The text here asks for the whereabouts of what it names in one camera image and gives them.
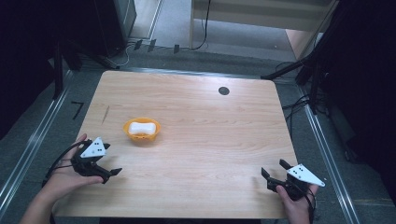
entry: human hand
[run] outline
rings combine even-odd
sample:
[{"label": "human hand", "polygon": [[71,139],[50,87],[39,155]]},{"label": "human hand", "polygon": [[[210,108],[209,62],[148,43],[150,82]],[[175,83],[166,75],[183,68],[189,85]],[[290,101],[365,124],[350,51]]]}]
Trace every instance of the human hand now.
[{"label": "human hand", "polygon": [[[87,134],[83,134],[76,143],[84,141],[86,138]],[[48,203],[55,203],[68,193],[82,186],[103,182],[101,176],[82,176],[74,171],[70,159],[77,151],[78,147],[74,147],[64,155],[61,163],[58,165],[59,168],[52,172],[49,181],[44,188],[40,190],[39,195]]]},{"label": "human hand", "polygon": [[[318,191],[317,185],[309,186],[310,191],[307,196],[311,203],[314,200],[314,195]],[[298,201],[293,201],[286,190],[278,185],[276,186],[276,192],[279,194],[282,200],[283,206],[285,207],[286,215],[288,216],[290,224],[309,224],[309,204],[305,197]]]}]

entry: black cable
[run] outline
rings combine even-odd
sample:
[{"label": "black cable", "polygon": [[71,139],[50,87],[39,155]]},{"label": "black cable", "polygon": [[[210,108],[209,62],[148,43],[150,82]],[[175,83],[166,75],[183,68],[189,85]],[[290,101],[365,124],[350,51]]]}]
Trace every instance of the black cable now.
[{"label": "black cable", "polygon": [[[132,46],[135,46],[135,44],[136,44],[136,43],[133,43],[133,42],[132,42],[132,44],[128,45],[128,46],[125,48],[124,53],[125,53],[126,56],[127,56],[127,60],[126,60],[125,63],[115,63],[115,62],[113,62],[111,59],[109,59],[109,58],[107,58],[107,57],[105,57],[105,59],[106,59],[107,61],[109,61],[110,63],[116,65],[118,68],[120,68],[120,67],[122,67],[122,66],[128,64],[128,62],[130,61],[130,55],[129,55],[129,53],[128,53],[128,49],[129,49],[130,47],[132,47]],[[147,44],[140,44],[140,46],[149,47],[150,45],[147,45]],[[169,50],[169,49],[170,49],[170,50],[174,50],[175,48],[162,47],[162,46],[155,46],[155,49],[166,49],[166,50]],[[193,51],[193,50],[196,50],[196,49],[179,48],[179,50],[181,50],[181,51]]]},{"label": "black cable", "polygon": [[70,166],[73,166],[73,165],[57,166],[53,170],[56,170],[56,169],[59,169],[59,168],[70,167]]},{"label": "black cable", "polygon": [[[308,188],[309,192],[303,191],[302,189],[300,189],[300,187],[298,187],[296,184],[294,184],[291,181],[288,181],[289,184],[293,185],[295,188],[297,188],[297,190],[299,190],[305,197],[306,201],[308,202],[308,213],[309,213],[309,222],[312,224],[314,222],[314,212],[315,209],[317,207],[317,199],[315,197],[314,192],[312,192],[312,190],[310,188]],[[312,201],[314,202],[314,205],[312,205],[311,200],[309,200],[308,195],[312,196]]]},{"label": "black cable", "polygon": [[307,68],[311,68],[309,66],[304,65],[306,62],[309,62],[309,61],[310,61],[310,55],[302,58],[301,60],[299,60],[299,61],[297,61],[295,63],[292,63],[292,64],[282,68],[279,71],[274,72],[273,74],[266,75],[266,76],[261,76],[261,79],[272,80],[274,78],[281,77],[281,76],[285,75],[286,73],[288,73],[288,72],[290,72],[290,71],[292,71],[294,69],[297,69],[297,68],[299,68],[301,66],[304,66],[304,67],[307,67]]},{"label": "black cable", "polygon": [[[317,100],[316,100],[316,103],[322,102],[322,101],[324,101],[324,99],[317,99]],[[309,99],[309,93],[308,93],[308,94],[306,94],[306,95],[300,97],[294,104],[282,106],[282,109],[283,109],[283,110],[286,110],[286,109],[290,109],[290,108],[291,108],[290,113],[285,117],[285,120],[286,120],[286,121],[289,121],[289,123],[290,123],[290,124],[289,124],[289,128],[290,128],[289,133],[290,133],[290,139],[291,139],[291,141],[292,141],[292,139],[293,139],[293,137],[292,137],[292,134],[293,134],[293,130],[292,130],[292,128],[293,128],[293,127],[292,127],[292,116],[293,116],[293,114],[297,113],[297,112],[300,111],[302,108],[304,108],[306,105],[309,105],[309,103],[310,103],[310,99]]]},{"label": "black cable", "polygon": [[277,68],[280,66],[280,65],[282,65],[282,64],[285,64],[285,63],[294,63],[294,62],[284,62],[284,63],[279,63],[276,67],[275,67],[275,71],[277,72]]},{"label": "black cable", "polygon": [[193,49],[191,49],[191,50],[198,50],[198,49],[200,49],[201,46],[206,42],[206,35],[207,35],[207,20],[208,20],[208,18],[209,18],[210,3],[211,3],[211,0],[209,0],[209,2],[207,3],[207,12],[206,12],[206,21],[205,21],[205,37],[204,37],[204,41],[202,42],[202,44],[201,44],[199,47],[193,48]]},{"label": "black cable", "polygon": [[64,157],[64,155],[66,155],[67,152],[69,152],[71,149],[73,149],[74,147],[78,147],[81,144],[84,143],[88,143],[88,141],[81,141],[81,142],[77,142],[75,144],[73,144],[72,146],[70,146],[69,148],[67,148],[59,157],[58,159],[56,159],[56,161],[51,165],[51,167],[49,168],[49,170],[47,171],[47,174],[43,180],[43,183],[41,185],[41,187],[44,187],[47,184],[47,181],[50,179],[50,176],[52,174],[52,172],[55,170],[55,167],[58,165],[59,161]]},{"label": "black cable", "polygon": [[[202,31],[204,31],[205,32],[205,27],[204,27],[204,20],[201,20],[201,27],[202,27]],[[207,50],[209,48],[209,44],[206,42],[206,49],[204,49],[204,50]]]}]

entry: gray floor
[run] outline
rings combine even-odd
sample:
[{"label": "gray floor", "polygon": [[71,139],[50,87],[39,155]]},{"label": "gray floor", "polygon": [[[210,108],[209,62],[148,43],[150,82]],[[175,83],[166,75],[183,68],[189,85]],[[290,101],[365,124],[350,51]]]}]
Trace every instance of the gray floor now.
[{"label": "gray floor", "polygon": [[[167,1],[172,2],[171,0],[164,0],[164,8]],[[161,44],[161,41],[166,41],[165,37],[160,38],[160,30],[161,25],[158,25],[156,27],[157,34],[154,33],[158,37],[157,44]],[[236,39],[230,40],[229,45],[237,46],[237,41]],[[287,46],[285,35],[280,35],[276,41],[282,42]],[[215,42],[214,40],[213,42],[210,40],[208,42],[209,48],[211,46],[213,47]],[[142,46],[138,50],[129,48],[129,62],[120,69],[126,71],[139,70],[143,72],[171,73],[172,71],[177,71],[178,73],[183,72],[185,74],[194,73],[210,76],[221,74],[226,77],[259,78],[260,75],[273,73],[280,63],[289,61],[291,59],[289,56],[292,55],[290,49],[283,49],[285,54],[283,55],[281,53],[282,55],[276,56],[276,53],[270,50],[270,46],[274,45],[274,43],[269,41],[262,44],[268,47],[266,54],[269,56],[267,57],[255,56],[256,52],[253,52],[254,48],[247,48],[247,54],[244,55],[237,55],[236,52],[221,51],[225,50],[222,48],[215,50],[215,52],[210,52],[209,50],[201,52],[182,50],[174,54],[172,48],[161,48],[165,44],[163,46],[162,44],[158,45],[151,52],[149,52],[148,46]],[[48,132],[45,134],[45,138],[39,146],[36,155],[33,156],[32,163],[20,187],[15,192],[4,215],[0,217],[1,223],[18,222],[27,204],[39,191],[42,178],[52,163],[52,160],[74,142],[77,137],[79,127],[84,120],[96,85],[100,76],[105,71],[100,65],[88,58],[82,56],[82,59],[84,62],[83,67],[79,72],[75,71],[71,74],[69,89],[64,97],[64,102],[49,126]],[[122,64],[127,62],[127,57],[126,54],[120,53],[111,60]],[[291,105],[301,96],[300,87],[296,86],[293,82],[295,76],[296,72],[293,71],[275,80],[276,89],[282,105]],[[10,177],[11,172],[26,149],[26,144],[29,140],[32,140],[30,137],[40,124],[42,118],[46,115],[50,104],[56,103],[51,100],[52,93],[53,86],[51,85],[42,92],[35,103],[21,116],[8,135],[0,141],[0,153],[2,155],[0,162],[3,164],[3,169],[0,172],[0,182],[2,185]],[[84,103],[76,119],[73,119],[73,117],[78,110],[78,106],[71,104],[72,101]],[[289,111],[286,110],[284,113],[286,117]],[[336,167],[345,182],[346,190],[351,197],[361,223],[394,223],[396,209],[382,185],[378,174],[365,164],[352,164],[346,161],[343,144],[335,132],[331,120],[321,114],[318,114],[316,118],[326,136]],[[337,197],[336,186],[323,160],[317,138],[312,131],[305,110],[302,109],[296,113],[293,116],[292,122],[292,142],[298,161],[314,171],[320,178],[324,179],[327,185],[325,188],[320,189],[318,193],[318,210],[316,212],[315,223],[348,223],[340,205],[340,200]],[[262,221],[262,223],[275,222],[275,220]],[[93,224],[98,223],[98,218],[61,217],[58,219],[58,223]],[[279,220],[278,223],[287,223],[287,221]]]},{"label": "gray floor", "polygon": [[[190,40],[191,1],[163,0],[152,39],[156,45],[187,48]],[[194,20],[193,46],[205,39],[205,21]],[[284,29],[208,21],[205,44],[198,51],[294,62]]]},{"label": "gray floor", "polygon": [[161,0],[134,0],[137,16],[131,32],[132,38],[150,39],[152,37],[161,2]]}]

